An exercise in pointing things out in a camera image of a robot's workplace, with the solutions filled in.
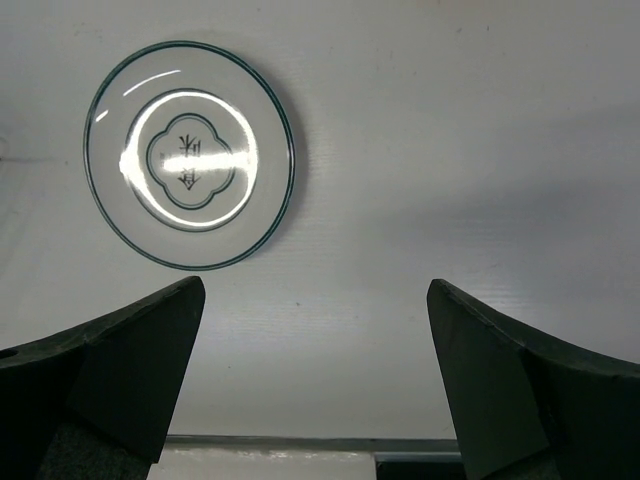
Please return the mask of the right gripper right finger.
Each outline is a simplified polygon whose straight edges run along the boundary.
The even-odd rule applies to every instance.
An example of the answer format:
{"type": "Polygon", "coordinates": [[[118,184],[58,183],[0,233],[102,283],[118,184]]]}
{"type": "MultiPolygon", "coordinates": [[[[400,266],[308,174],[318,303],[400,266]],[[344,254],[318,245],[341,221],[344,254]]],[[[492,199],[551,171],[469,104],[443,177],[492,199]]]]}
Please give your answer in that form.
{"type": "Polygon", "coordinates": [[[638,478],[638,364],[544,333],[443,279],[426,303],[468,478],[638,478]]]}

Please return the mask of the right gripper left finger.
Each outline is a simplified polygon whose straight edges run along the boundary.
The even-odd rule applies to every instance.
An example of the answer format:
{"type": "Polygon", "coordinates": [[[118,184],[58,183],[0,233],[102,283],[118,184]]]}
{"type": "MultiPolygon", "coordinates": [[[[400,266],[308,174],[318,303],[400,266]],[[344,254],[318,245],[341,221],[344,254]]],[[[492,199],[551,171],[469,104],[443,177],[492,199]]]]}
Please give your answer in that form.
{"type": "Polygon", "coordinates": [[[4,479],[145,479],[205,305],[198,276],[1,352],[4,479]]]}

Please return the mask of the white enamel plate green rim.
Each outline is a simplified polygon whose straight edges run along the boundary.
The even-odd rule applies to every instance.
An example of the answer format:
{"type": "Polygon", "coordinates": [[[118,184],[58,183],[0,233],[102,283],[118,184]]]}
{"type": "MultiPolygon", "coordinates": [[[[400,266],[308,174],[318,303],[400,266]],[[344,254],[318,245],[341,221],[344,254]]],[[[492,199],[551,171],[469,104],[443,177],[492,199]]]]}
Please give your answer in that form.
{"type": "Polygon", "coordinates": [[[160,265],[216,270],[258,251],[291,203],[287,112],[242,57],[169,40],[123,59],[87,112],[83,159],[105,222],[160,265]]]}

